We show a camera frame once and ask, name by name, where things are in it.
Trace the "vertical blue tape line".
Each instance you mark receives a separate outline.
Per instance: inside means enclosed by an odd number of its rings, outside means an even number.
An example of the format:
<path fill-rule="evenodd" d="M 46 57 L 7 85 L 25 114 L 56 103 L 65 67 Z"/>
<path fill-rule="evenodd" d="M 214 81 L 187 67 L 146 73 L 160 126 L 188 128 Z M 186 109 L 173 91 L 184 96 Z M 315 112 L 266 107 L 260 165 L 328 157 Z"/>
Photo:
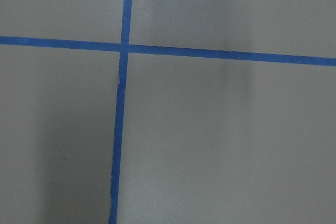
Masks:
<path fill-rule="evenodd" d="M 123 122 L 125 108 L 125 91 L 127 86 L 128 55 L 130 44 L 132 0 L 123 0 L 121 42 L 119 56 L 119 83 L 116 98 L 116 114 L 114 122 L 114 139 L 110 185 L 110 213 L 108 223 L 117 223 L 120 165 L 122 152 Z"/>

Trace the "horizontal blue tape line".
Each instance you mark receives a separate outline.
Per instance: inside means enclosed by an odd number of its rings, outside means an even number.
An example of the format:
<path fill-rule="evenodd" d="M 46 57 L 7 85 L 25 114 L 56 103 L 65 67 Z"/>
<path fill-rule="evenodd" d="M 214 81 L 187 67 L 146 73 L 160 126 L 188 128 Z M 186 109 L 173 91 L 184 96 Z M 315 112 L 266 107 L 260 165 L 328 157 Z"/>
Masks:
<path fill-rule="evenodd" d="M 44 38 L 15 37 L 15 36 L 1 36 L 1 44 L 16 45 L 16 46 L 93 50 L 93 51 L 111 51 L 111 52 L 119 52 L 122 49 L 122 46 L 120 44 L 108 43 L 108 42 L 44 39 Z M 128 52 L 136 54 L 291 63 L 300 65 L 328 66 L 328 67 L 335 66 L 334 58 L 324 58 L 324 57 L 277 55 L 277 54 L 264 54 L 256 52 L 237 52 L 237 51 L 160 47 L 160 46 L 147 46 L 147 45 L 128 45 L 126 46 L 126 49 L 128 50 Z"/>

